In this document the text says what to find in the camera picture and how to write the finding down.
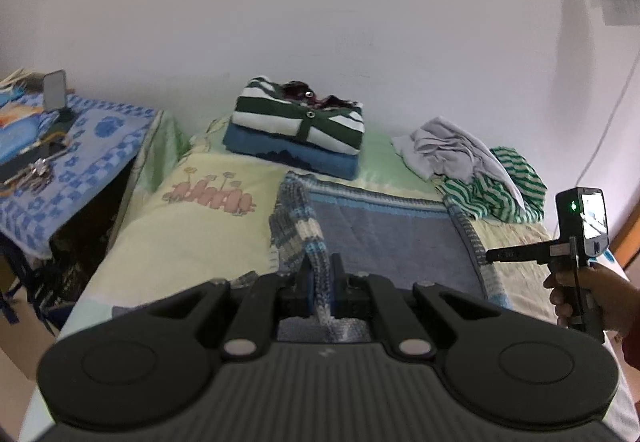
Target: device screen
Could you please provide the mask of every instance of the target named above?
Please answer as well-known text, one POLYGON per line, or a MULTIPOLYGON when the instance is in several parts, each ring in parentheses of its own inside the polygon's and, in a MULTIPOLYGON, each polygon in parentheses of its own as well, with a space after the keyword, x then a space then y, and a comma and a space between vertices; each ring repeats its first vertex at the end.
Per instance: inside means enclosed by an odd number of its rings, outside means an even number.
POLYGON ((585 239, 607 234, 607 216, 602 193, 582 195, 581 216, 585 239))

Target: bed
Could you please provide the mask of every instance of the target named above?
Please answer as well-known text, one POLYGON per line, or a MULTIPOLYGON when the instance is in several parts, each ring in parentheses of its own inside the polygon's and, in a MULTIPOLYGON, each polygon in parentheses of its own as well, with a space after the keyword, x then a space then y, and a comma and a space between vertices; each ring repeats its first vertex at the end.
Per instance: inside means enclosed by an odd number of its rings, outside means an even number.
MULTIPOLYGON (((136 307, 210 279, 233 280, 251 270, 267 273, 279 269, 281 260, 271 245, 268 218, 278 187, 291 169, 228 153, 222 145, 227 122, 226 118, 214 121, 205 134, 192 140, 189 152, 181 157, 180 148, 174 148, 171 154, 165 152, 164 144, 177 133, 176 129, 162 123, 161 118, 154 122, 132 170, 111 250, 87 285, 60 338, 107 321, 118 309, 136 307)), ((534 263, 494 266, 483 261, 485 248, 548 239, 542 224, 507 225, 465 219, 443 205, 433 184, 404 166, 388 137, 371 129, 365 135, 357 179, 344 181, 316 175, 306 180, 314 186, 316 202, 348 201, 360 211, 363 205, 359 202, 370 203, 375 197, 409 208, 410 212, 400 213, 403 219, 418 216, 433 220, 447 215, 449 221, 445 221, 457 228, 463 238, 460 248, 467 250, 478 276, 479 289, 474 291, 501 306, 555 322, 548 291, 542 286, 545 267, 534 263)), ((332 209, 327 209, 324 212, 331 213, 332 209)), ((344 213, 337 214, 340 219, 347 219, 342 216, 344 213)), ((340 230, 350 225, 338 223, 336 227, 340 230)), ((622 272, 608 252, 599 261, 622 272)), ((608 340, 607 348, 612 351, 608 340)), ((34 440, 51 422, 36 390, 20 442, 34 440)), ((635 441, 640 436, 638 416, 622 370, 605 422, 623 440, 635 441)))

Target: brown wood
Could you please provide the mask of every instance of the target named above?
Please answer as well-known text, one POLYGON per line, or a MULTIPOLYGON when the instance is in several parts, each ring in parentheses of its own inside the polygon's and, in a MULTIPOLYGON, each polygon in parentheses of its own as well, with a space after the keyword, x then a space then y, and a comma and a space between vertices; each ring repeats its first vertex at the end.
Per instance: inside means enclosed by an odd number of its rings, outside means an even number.
POLYGON ((636 256, 640 250, 640 202, 636 203, 609 248, 623 268, 636 256))

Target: stack of folded clothes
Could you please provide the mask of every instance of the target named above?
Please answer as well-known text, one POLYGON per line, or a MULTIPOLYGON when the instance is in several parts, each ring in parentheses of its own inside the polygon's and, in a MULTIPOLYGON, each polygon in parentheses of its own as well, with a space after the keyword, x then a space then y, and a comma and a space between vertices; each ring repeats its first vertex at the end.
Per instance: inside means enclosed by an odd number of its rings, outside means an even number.
POLYGON ((353 180, 364 136, 362 104, 334 95, 322 100, 300 81, 252 78, 238 97, 223 144, 253 155, 353 180))

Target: ribbed black surface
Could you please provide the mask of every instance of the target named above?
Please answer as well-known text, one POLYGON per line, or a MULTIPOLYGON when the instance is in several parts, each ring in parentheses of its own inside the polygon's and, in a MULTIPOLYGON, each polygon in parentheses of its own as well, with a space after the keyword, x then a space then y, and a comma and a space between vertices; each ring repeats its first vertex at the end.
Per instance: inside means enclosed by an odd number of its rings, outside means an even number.
POLYGON ((258 361, 226 365, 197 404, 162 425, 121 434, 60 425, 42 438, 107 440, 619 441, 599 422, 564 432, 523 432, 487 422, 452 399, 431 368, 395 361, 380 345, 288 343, 274 344, 258 361))

